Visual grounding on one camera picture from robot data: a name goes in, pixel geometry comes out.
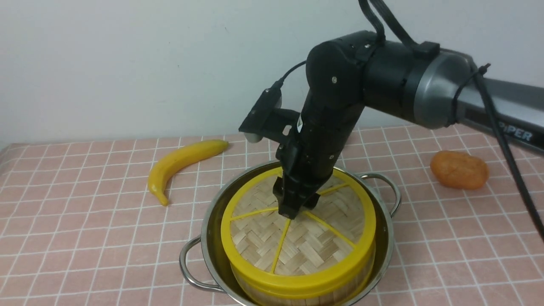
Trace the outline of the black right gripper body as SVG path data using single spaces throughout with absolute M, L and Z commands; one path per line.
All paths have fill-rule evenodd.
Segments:
M 276 151 L 282 200 L 307 200 L 325 184 L 364 109 L 361 94 L 307 93 L 301 113 Z

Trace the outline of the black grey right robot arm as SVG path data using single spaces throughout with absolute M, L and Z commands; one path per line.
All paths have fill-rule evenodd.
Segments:
M 359 31 L 325 41 L 304 62 L 309 84 L 301 112 L 281 108 L 281 77 L 239 130 L 279 143 L 283 178 L 273 193 L 280 215 L 313 208 L 364 108 L 435 130 L 463 124 L 499 133 L 543 154 L 543 89 L 483 78 L 486 66 L 425 42 L 415 50 Z

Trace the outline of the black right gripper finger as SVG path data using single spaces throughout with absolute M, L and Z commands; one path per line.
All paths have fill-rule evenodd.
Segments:
M 273 194 L 278 201 L 278 213 L 291 220 L 302 210 L 312 210 L 318 204 L 320 184 L 297 180 L 287 176 L 277 177 Z

